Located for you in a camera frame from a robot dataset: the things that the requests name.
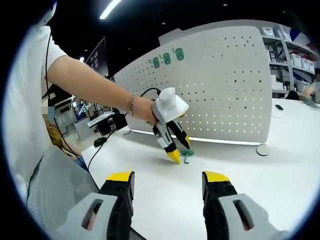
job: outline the white table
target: white table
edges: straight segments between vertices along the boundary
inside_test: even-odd
[[[135,171],[132,227],[148,240],[204,240],[202,171],[228,176],[269,213],[279,230],[292,231],[310,210],[320,186],[320,110],[301,101],[273,99],[268,156],[255,146],[191,141],[189,164],[169,161],[156,137],[116,132],[90,166],[98,186],[112,173]],[[83,152],[88,164],[96,152]]]
[[[112,116],[114,113],[113,112],[105,112],[104,114],[101,114],[100,116],[98,116],[97,118],[89,121],[87,123],[89,128],[92,128],[94,125],[97,125],[99,122],[101,122],[104,119],[109,118],[110,116]]]

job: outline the ceiling light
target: ceiling light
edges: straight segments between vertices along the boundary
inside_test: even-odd
[[[111,11],[120,3],[121,0],[113,0],[103,11],[100,16],[100,19],[106,19],[106,17],[111,13]]]

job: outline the green object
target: green object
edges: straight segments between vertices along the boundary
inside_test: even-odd
[[[172,51],[176,55],[176,59],[178,59],[179,61],[185,59],[184,51],[181,47],[177,48],[176,50],[172,49]]]
[[[170,58],[170,54],[169,53],[164,53],[163,56],[161,56],[161,54],[159,54],[160,58],[164,60],[164,63],[166,65],[169,65],[171,63],[171,58]]]
[[[155,56],[153,58],[153,61],[151,61],[149,59],[148,59],[148,61],[149,61],[149,63],[153,64],[155,69],[158,69],[160,67],[159,58],[157,56]]]
[[[187,157],[194,155],[195,152],[192,151],[192,150],[189,150],[189,149],[183,149],[183,150],[180,151],[180,154],[181,154],[182,156],[184,156],[184,161],[183,161],[183,163],[184,163],[184,164],[189,164],[189,162],[187,162]]]

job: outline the floor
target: floor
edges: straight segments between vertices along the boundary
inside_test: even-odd
[[[67,133],[63,134],[63,137],[70,141],[71,143],[75,144],[81,152],[89,148],[94,144],[94,141],[98,138],[101,138],[101,135],[99,132],[96,132],[94,135],[88,137],[85,140],[81,140],[78,137],[78,134],[75,129],[69,130]]]

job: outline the green sticker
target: green sticker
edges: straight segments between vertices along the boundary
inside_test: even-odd
[[[171,58],[170,58],[170,54],[169,53],[165,53],[163,54],[163,56],[161,56],[161,54],[159,54],[160,58],[164,60],[164,63],[166,65],[169,65],[171,63]]]
[[[155,56],[153,58],[153,61],[151,61],[149,59],[148,59],[148,61],[149,61],[149,63],[153,64],[155,69],[158,69],[160,67],[160,63],[159,63],[159,58],[158,57]]]
[[[182,61],[183,59],[185,59],[184,51],[182,50],[181,47],[177,48],[176,50],[172,49],[172,51],[176,55],[176,59],[178,59],[179,61]]]

